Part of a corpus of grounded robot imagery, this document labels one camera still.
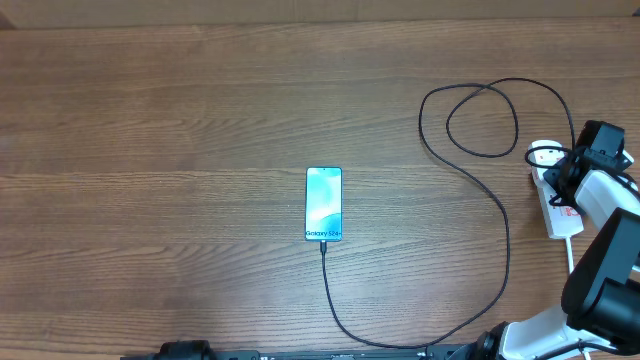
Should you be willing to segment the Samsung Galaxy smartphone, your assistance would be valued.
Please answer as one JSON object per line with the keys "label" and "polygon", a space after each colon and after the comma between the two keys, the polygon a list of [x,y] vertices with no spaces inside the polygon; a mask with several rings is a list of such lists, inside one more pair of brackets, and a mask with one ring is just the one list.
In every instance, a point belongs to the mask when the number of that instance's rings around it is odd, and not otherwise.
{"label": "Samsung Galaxy smartphone", "polygon": [[339,242],[343,236],[343,171],[309,167],[306,171],[306,241]]}

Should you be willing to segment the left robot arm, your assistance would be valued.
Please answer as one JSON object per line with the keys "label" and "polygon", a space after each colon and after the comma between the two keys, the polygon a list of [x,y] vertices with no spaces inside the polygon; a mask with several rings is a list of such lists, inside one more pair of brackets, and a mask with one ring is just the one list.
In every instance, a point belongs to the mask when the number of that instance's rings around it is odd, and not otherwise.
{"label": "left robot arm", "polygon": [[216,356],[206,340],[164,343],[155,355],[156,360],[215,360]]}

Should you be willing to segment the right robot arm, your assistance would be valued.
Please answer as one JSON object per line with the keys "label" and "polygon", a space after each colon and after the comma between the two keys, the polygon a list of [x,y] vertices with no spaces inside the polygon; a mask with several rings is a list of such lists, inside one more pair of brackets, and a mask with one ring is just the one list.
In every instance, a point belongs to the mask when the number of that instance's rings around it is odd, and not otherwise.
{"label": "right robot arm", "polygon": [[544,174],[552,204],[587,216],[598,234],[565,283],[561,302],[502,323],[457,350],[457,359],[567,359],[588,351],[639,352],[639,192],[626,169],[624,130],[585,123],[575,147]]}

